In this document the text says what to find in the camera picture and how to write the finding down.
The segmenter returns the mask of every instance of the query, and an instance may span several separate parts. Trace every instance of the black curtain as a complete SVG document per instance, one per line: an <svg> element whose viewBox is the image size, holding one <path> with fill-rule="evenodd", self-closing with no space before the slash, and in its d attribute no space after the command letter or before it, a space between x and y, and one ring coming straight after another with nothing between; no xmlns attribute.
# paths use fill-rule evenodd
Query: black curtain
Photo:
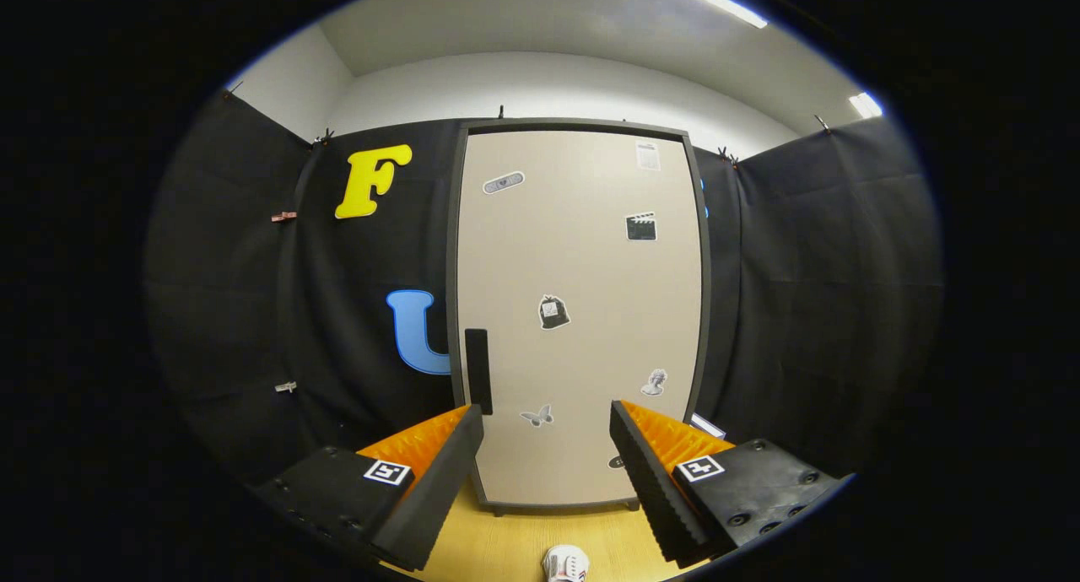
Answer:
<svg viewBox="0 0 1080 582"><path fill-rule="evenodd" d="M307 452L276 331L282 227L308 145L240 98L198 113L157 194L144 287L170 392L226 470L259 483Z"/></svg>
<svg viewBox="0 0 1080 582"><path fill-rule="evenodd" d="M422 290L432 352L447 354L446 229L449 179L462 120L365 130L328 140L303 189L296 263L303 298L294 347L306 411L326 443L361 448L454 408L449 375L403 361L387 296ZM408 145L375 213L338 219L354 152Z"/></svg>
<svg viewBox="0 0 1080 582"><path fill-rule="evenodd" d="M860 471L919 398L909 391L941 314L937 214L918 159L873 118L719 171L740 198L741 294L710 418L735 443L769 438L826 473Z"/></svg>

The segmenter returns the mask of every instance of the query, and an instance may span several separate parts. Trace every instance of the white wall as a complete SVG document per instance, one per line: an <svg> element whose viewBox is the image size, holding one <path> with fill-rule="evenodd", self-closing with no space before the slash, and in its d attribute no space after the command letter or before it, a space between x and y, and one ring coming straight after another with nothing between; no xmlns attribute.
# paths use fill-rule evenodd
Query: white wall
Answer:
<svg viewBox="0 0 1080 582"><path fill-rule="evenodd" d="M343 135L437 118L494 118L500 105L507 118L625 118L685 130L698 148L727 147L741 159L798 138L758 110L677 76L548 52L441 56L374 71L335 103L329 127Z"/></svg>
<svg viewBox="0 0 1080 582"><path fill-rule="evenodd" d="M312 25L260 56L226 89L243 81L237 97L302 139L313 140L325 133L334 104L353 80L323 29Z"/></svg>

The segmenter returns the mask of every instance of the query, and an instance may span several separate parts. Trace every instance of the clothespin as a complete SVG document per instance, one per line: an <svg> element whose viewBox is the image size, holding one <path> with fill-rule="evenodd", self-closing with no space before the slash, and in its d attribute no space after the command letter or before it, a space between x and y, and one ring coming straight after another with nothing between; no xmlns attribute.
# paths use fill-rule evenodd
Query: clothespin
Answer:
<svg viewBox="0 0 1080 582"><path fill-rule="evenodd" d="M335 132L333 132L333 130L326 127L326 135L320 135L319 137L315 137L315 140L316 143L321 140L323 145L329 145L330 137L334 135L334 133Z"/></svg>

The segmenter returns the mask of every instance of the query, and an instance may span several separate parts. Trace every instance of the wooden floor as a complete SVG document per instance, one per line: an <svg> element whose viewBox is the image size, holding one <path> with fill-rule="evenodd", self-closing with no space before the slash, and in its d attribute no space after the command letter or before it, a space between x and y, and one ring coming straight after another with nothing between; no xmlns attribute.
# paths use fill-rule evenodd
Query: wooden floor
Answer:
<svg viewBox="0 0 1080 582"><path fill-rule="evenodd" d="M679 571L660 554L645 511L624 505L559 511L482 511L470 481L450 507L422 571L406 572L427 582L504 580L545 582L540 559L555 544L580 546L591 561L589 582L659 582Z"/></svg>

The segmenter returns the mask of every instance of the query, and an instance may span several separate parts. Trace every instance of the door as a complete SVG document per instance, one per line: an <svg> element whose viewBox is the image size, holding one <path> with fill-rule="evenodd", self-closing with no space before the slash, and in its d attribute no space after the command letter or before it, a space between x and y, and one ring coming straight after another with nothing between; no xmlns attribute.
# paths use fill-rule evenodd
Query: door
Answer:
<svg viewBox="0 0 1080 582"><path fill-rule="evenodd" d="M700 191L681 137L470 135L460 187L451 356L471 402L465 331L485 329L484 500L633 500L610 402L684 419L696 394Z"/></svg>

